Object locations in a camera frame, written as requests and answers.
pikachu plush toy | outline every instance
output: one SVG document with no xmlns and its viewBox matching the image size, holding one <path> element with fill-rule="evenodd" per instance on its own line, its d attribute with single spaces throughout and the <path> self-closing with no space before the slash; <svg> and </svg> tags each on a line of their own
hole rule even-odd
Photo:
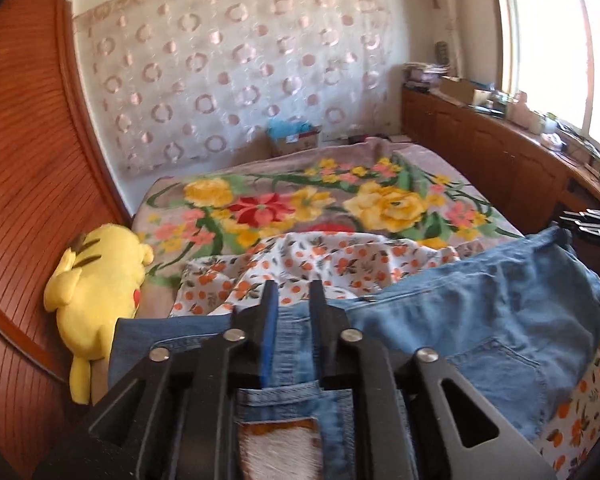
<svg viewBox="0 0 600 480">
<path fill-rule="evenodd" d="M 74 402 L 89 402 L 90 361 L 109 360 L 116 321 L 135 316 L 144 266 L 153 259 L 152 248 L 133 231 L 106 224 L 86 235 L 80 248 L 67 249 L 47 282 L 45 309 L 56 311 L 62 341 L 74 354 Z"/>
</svg>

metal screw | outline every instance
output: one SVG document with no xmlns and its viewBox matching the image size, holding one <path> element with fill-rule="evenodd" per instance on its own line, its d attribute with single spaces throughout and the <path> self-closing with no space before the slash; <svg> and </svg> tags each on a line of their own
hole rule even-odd
<svg viewBox="0 0 600 480">
<path fill-rule="evenodd" d="M 360 341 L 362 339 L 362 332 L 360 330 L 356 330 L 355 328 L 347 328 L 340 332 L 340 339 L 346 341 L 347 343 L 355 343 L 356 341 Z"/>
<path fill-rule="evenodd" d="M 158 346 L 149 352 L 149 359 L 151 359 L 151 361 L 155 361 L 156 363 L 166 361 L 168 358 L 169 350 L 167 350 L 164 346 Z"/>
<path fill-rule="evenodd" d="M 245 337 L 247 337 L 247 335 L 239 328 L 230 328 L 224 332 L 224 334 L 222 334 L 222 337 L 224 337 L 227 341 L 235 343 L 236 341 L 242 341 Z"/>
<path fill-rule="evenodd" d="M 423 363 L 432 363 L 439 359 L 440 355 L 433 348 L 421 348 L 416 352 L 416 356 Z"/>
</svg>

denim fabric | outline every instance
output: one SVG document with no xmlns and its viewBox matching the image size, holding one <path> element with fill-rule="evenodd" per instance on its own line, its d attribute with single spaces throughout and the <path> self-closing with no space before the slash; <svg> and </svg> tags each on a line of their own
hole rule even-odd
<svg viewBox="0 0 600 480">
<path fill-rule="evenodd" d="M 600 342 L 600 279 L 569 241 L 553 227 L 405 278 L 374 302 L 329 303 L 390 349 L 435 348 L 533 439 L 569 398 Z M 119 320 L 109 385 L 151 348 L 195 348 L 229 324 L 229 316 Z M 307 302 L 280 310 L 269 379 L 271 388 L 238 394 L 238 420 L 317 417 L 326 478 L 353 478 L 350 394 L 322 392 L 315 383 Z"/>
</svg>

floral blanket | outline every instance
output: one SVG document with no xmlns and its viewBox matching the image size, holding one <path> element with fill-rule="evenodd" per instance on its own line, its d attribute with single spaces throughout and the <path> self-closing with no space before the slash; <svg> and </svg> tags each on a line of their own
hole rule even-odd
<svg viewBox="0 0 600 480">
<path fill-rule="evenodd" d="M 285 232 L 372 232 L 433 249 L 520 236 L 442 158 L 381 139 L 161 179 L 133 229 L 155 252 L 138 317 L 168 315 L 189 260 L 241 254 Z"/>
</svg>

sheer curtain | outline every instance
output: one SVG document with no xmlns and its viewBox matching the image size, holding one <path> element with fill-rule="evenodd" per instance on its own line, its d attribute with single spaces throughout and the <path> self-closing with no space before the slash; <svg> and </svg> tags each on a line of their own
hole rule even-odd
<svg viewBox="0 0 600 480">
<path fill-rule="evenodd" d="M 267 123 L 374 130 L 387 0 L 111 0 L 75 19 L 91 118 L 131 174 L 240 150 Z"/>
</svg>

